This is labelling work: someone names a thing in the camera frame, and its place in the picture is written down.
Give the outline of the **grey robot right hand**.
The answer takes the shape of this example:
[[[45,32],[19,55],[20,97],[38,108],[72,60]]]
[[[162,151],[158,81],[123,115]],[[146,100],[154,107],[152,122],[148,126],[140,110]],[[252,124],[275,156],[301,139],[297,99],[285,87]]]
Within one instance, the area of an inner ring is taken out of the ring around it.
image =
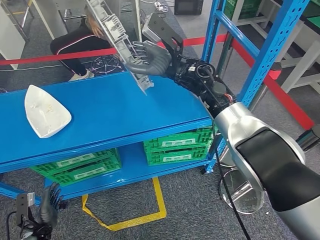
[[[133,47],[142,56],[142,63],[127,62],[125,67],[134,74],[164,76],[171,62],[171,54],[163,47],[150,41],[134,41]]]

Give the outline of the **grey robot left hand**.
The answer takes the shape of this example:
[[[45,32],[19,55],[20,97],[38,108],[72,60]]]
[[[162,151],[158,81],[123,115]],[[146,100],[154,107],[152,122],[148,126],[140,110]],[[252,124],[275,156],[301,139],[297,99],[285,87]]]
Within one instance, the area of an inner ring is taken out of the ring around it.
[[[53,182],[51,186],[45,188],[39,206],[40,220],[43,224],[55,228],[57,224],[58,211],[63,196],[60,195],[60,184]]]

